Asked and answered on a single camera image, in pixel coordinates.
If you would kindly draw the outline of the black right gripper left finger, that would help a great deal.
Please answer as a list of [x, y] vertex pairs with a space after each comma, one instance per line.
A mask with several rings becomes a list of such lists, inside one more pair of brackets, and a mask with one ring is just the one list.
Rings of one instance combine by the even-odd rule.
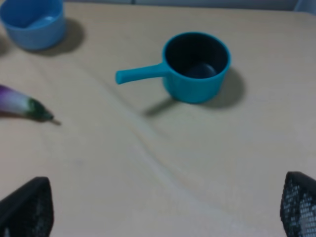
[[35, 177], [0, 201], [2, 237], [48, 237], [54, 225], [50, 180]]

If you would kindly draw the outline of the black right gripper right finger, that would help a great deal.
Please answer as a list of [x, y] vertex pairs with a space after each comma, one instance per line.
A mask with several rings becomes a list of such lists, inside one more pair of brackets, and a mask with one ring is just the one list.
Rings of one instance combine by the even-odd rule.
[[289, 171], [280, 203], [280, 219], [288, 237], [316, 237], [316, 181]]

